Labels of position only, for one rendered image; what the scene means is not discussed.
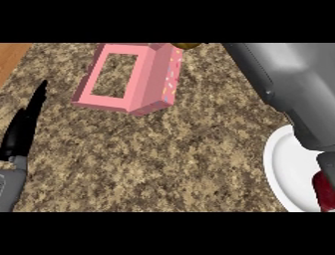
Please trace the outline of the white plate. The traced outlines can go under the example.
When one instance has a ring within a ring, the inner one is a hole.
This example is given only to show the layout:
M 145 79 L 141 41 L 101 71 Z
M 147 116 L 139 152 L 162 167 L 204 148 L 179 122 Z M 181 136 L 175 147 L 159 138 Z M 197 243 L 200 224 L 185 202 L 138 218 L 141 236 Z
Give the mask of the white plate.
M 308 150 L 295 136 L 293 126 L 284 126 L 268 139 L 264 168 L 271 189 L 286 209 L 290 212 L 320 212 L 312 179 L 324 170 L 335 189 L 335 152 Z

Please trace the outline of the pink cardboard box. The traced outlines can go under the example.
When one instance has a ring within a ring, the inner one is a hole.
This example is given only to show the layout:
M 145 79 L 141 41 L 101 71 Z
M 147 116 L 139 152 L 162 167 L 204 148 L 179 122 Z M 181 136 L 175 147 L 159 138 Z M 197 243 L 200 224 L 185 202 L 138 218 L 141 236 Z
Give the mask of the pink cardboard box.
M 136 55 L 136 65 L 125 96 L 96 96 L 93 88 L 111 54 Z M 182 49 L 170 43 L 102 43 L 93 63 L 73 96 L 73 104 L 144 116 L 173 106 Z

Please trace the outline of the dark red squash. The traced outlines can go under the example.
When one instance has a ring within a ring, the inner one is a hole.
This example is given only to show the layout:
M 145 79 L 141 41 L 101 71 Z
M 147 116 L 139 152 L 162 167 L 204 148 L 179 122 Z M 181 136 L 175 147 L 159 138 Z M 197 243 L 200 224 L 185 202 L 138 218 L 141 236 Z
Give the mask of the dark red squash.
M 335 191 L 323 171 L 318 171 L 312 178 L 318 204 L 323 212 L 335 209 Z

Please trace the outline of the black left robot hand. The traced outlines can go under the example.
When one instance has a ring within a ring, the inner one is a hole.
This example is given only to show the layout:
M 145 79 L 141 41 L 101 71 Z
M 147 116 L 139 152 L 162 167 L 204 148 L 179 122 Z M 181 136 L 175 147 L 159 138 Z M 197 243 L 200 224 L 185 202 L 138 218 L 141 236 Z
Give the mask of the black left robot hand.
M 18 155 L 27 156 L 34 141 L 37 120 L 46 102 L 48 81 L 43 81 L 33 95 L 28 107 L 21 109 L 9 124 L 2 146 L 0 160 L 9 161 Z

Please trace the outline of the yellow-brown rounded object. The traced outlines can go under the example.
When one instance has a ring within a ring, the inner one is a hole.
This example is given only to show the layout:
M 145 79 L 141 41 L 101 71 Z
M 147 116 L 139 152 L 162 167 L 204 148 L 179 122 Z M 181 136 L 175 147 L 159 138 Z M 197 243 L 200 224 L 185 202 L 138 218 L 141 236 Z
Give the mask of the yellow-brown rounded object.
M 172 43 L 178 48 L 184 49 L 184 50 L 191 50 L 196 47 L 198 47 L 201 44 L 207 44 L 207 43 Z

